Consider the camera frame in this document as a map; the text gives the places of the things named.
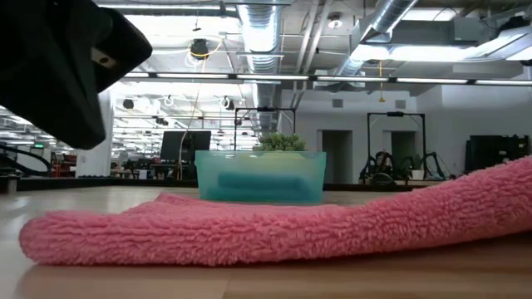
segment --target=wall vent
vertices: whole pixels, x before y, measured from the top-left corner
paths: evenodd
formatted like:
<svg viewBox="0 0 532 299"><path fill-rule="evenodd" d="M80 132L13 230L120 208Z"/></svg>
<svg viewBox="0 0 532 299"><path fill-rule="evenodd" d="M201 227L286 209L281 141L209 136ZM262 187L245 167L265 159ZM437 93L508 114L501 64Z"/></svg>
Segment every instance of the wall vent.
<svg viewBox="0 0 532 299"><path fill-rule="evenodd" d="M396 100L396 109L406 109L406 100Z"/></svg>
<svg viewBox="0 0 532 299"><path fill-rule="evenodd" d="M342 99L332 99L332 107L333 108L343 108L343 100Z"/></svg>

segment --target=computer monitor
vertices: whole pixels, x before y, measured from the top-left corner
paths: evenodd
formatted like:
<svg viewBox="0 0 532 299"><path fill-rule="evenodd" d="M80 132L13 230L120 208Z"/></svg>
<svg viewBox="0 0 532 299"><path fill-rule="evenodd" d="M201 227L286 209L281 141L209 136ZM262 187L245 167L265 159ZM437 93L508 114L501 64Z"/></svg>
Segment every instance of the computer monitor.
<svg viewBox="0 0 532 299"><path fill-rule="evenodd" d="M166 131L163 135L163 145L160 158L164 160L178 160L180 158L180 144L183 134L181 131ZM196 150L210 149L210 131L189 131L183 140L182 160L195 160Z"/></svg>

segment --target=black frame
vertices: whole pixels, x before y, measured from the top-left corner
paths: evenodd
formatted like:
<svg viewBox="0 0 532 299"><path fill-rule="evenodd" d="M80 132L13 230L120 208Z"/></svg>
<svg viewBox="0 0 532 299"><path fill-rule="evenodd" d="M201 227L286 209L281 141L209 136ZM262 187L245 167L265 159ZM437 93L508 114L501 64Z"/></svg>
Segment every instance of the black frame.
<svg viewBox="0 0 532 299"><path fill-rule="evenodd" d="M257 108L235 108L234 109L234 151L236 151L236 130L238 129L239 111L256 110L257 112L275 112L275 111L292 111L293 113L293 133L296 132L296 110L293 108L269 108L269 107L257 107Z"/></svg>
<svg viewBox="0 0 532 299"><path fill-rule="evenodd" d="M367 113L367 158L370 159L372 156L372 135L371 135L371 126L370 119L372 115L384 115L386 117L404 117L404 116L420 116L421 117L421 127L423 135L423 158L426 156L426 128L425 128L425 113L405 113L405 112L368 112ZM425 174L423 179L427 174L427 165L426 162L423 163L423 170Z"/></svg>

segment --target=black stand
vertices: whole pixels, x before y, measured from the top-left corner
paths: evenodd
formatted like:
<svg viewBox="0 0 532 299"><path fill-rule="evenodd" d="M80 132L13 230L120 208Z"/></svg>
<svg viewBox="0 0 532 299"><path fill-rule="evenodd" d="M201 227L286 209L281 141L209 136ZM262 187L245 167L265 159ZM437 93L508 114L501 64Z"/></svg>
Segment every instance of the black stand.
<svg viewBox="0 0 532 299"><path fill-rule="evenodd" d="M426 157L426 128L425 128L425 114L424 113L404 113L404 112L369 112L367 113L367 165L370 163L370 161L375 160L372 157L372 134L371 134L371 126L370 126L370 120L372 115L384 115L387 117L403 117L403 116L420 116L421 117L421 131L422 131L422 137L423 137L423 159ZM423 179L425 178L426 174L428 173L428 168L426 166L426 163L423 163L423 170L425 170L425 174Z"/></svg>

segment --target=door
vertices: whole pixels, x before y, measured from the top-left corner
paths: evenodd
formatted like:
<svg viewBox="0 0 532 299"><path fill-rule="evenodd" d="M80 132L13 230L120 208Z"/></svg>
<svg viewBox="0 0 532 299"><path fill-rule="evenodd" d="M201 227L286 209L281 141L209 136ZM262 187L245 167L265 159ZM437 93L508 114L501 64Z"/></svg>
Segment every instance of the door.
<svg viewBox="0 0 532 299"><path fill-rule="evenodd" d="M321 132L322 151L327 153L325 184L352 184L352 131Z"/></svg>

